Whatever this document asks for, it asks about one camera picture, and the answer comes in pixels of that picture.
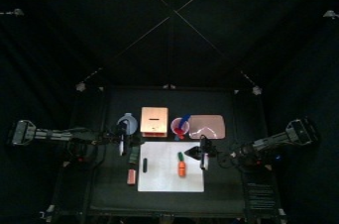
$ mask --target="white object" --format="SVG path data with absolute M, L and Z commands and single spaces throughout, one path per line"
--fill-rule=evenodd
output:
M 76 85 L 76 90 L 80 91 L 80 92 L 85 91 L 85 84 L 84 83 L 79 83 Z
M 172 130 L 172 133 L 173 133 L 173 134 L 176 134 L 175 129 L 179 128 L 180 121 L 181 121 L 181 117 L 176 118 L 176 119 L 172 121 L 172 123 L 171 123 L 171 130 Z M 183 124 L 181 130 L 183 130 L 184 134 L 188 133 L 188 130 L 189 130 L 189 123 L 188 123 L 187 121 L 185 121 L 184 124 Z
M 145 142 L 140 148 L 137 191 L 203 192 L 200 162 L 184 155 L 185 176 L 179 176 L 177 153 L 199 146 L 199 142 Z M 147 172 L 143 160 L 147 159 Z
M 127 135 L 132 135 L 137 128 L 136 119 L 132 117 L 132 113 L 124 113 L 124 116 L 119 118 L 116 125 L 123 121 L 127 124 Z

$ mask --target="black cable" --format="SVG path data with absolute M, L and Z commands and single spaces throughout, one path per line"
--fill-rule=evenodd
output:
M 217 152 L 217 164 L 219 164 L 219 167 L 220 168 L 233 168 L 235 167 L 235 164 L 232 163 L 232 158 L 229 157 L 229 162 L 232 163 L 229 166 L 223 166 L 221 165 L 221 161 L 220 161 L 220 153 L 224 153 L 224 152 Z

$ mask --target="cable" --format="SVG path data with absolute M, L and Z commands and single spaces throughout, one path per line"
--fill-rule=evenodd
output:
M 235 164 L 231 164 L 229 166 L 225 166 L 225 167 L 221 165 L 221 161 L 220 161 L 220 154 L 221 154 L 221 153 L 225 153 L 225 152 L 217 152 L 217 164 L 219 164 L 219 167 L 220 167 L 220 168 L 233 168 L 233 167 L 235 167 Z

